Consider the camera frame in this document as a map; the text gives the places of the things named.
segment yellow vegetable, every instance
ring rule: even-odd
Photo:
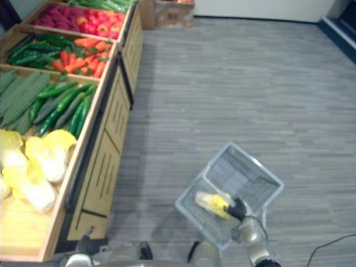
[[[0,174],[0,200],[11,194],[10,188],[5,184],[2,178],[3,177]]]
[[[195,202],[203,207],[206,210],[213,212],[224,219],[231,219],[232,217],[224,211],[224,207],[228,207],[227,203],[221,196],[218,194],[208,194],[205,192],[198,191],[195,194]]]
[[[16,131],[6,131],[3,129],[0,129],[0,135],[1,166],[23,166],[27,164],[27,159],[20,150],[23,145],[21,135]]]
[[[24,195],[37,210],[45,212],[53,207],[56,192],[36,161],[5,167],[2,174],[6,185]]]
[[[30,137],[25,154],[36,161],[49,182],[60,182],[67,168],[69,147],[76,143],[75,137],[65,130],[50,132],[46,137]]]

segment carrot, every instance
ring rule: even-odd
[[[106,43],[104,41],[100,41],[95,48],[97,49],[98,53],[104,52],[106,47]]]
[[[85,61],[83,58],[79,57],[77,58],[73,64],[69,64],[68,66],[65,67],[65,70],[67,73],[74,73],[75,69],[80,69],[85,66]]]
[[[93,71],[96,71],[96,69],[98,68],[98,64],[99,64],[99,59],[95,58],[92,62],[90,62],[88,68],[90,68]]]
[[[89,51],[85,51],[85,56],[89,57],[89,56],[91,56],[91,55],[94,55],[94,53],[89,52]]]
[[[89,63],[92,62],[95,58],[96,58],[95,55],[91,55],[91,56],[88,56],[87,58],[85,58],[84,60],[85,60],[85,62],[87,62],[87,63],[89,64]]]
[[[80,71],[86,74],[88,72],[88,67],[82,67]]]
[[[61,61],[63,63],[63,66],[66,66],[69,64],[69,54],[66,51],[62,51],[60,53]]]
[[[84,67],[86,64],[85,60],[81,57],[77,58],[76,62],[74,62],[74,67],[75,68],[82,68]]]
[[[76,54],[74,54],[74,53],[72,53],[72,54],[70,54],[69,55],[69,65],[72,65],[72,64],[74,64],[74,62],[76,62],[76,59],[77,59],[77,56],[76,56]]]
[[[102,53],[100,53],[100,57],[101,58],[106,58],[106,57],[108,57],[108,53],[107,52],[102,52]]]
[[[63,66],[63,64],[62,64],[62,62],[61,62],[61,60],[59,60],[59,59],[53,61],[52,66],[53,66],[54,68],[56,68],[57,70],[59,70],[59,71],[64,71],[64,70],[65,70],[65,68],[64,68],[64,66]]]
[[[100,40],[95,38],[79,38],[74,40],[76,46],[84,46],[84,48],[94,47]]]
[[[95,78],[100,78],[105,68],[105,62],[99,62],[96,71],[94,72]]]

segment metal basket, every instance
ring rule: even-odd
[[[253,216],[265,214],[266,207],[280,194],[284,184],[255,158],[234,143],[228,143],[200,172],[176,201],[177,209],[217,248],[231,241],[238,220],[225,220],[198,206],[197,191],[241,198]]]

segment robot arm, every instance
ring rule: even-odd
[[[225,210],[233,217],[239,219],[241,224],[233,229],[232,236],[235,241],[240,241],[247,250],[253,267],[282,267],[270,247],[268,237],[263,226],[257,218],[246,215],[246,206],[240,199],[235,200],[234,207]]]

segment floor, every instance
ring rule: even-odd
[[[110,245],[147,240],[156,258],[184,261],[201,239],[175,200],[227,142],[285,182],[268,232],[285,266],[356,232],[356,66],[312,24],[195,20],[145,32],[112,204]],[[354,267],[356,238],[311,267]],[[234,244],[222,265],[249,266]]]

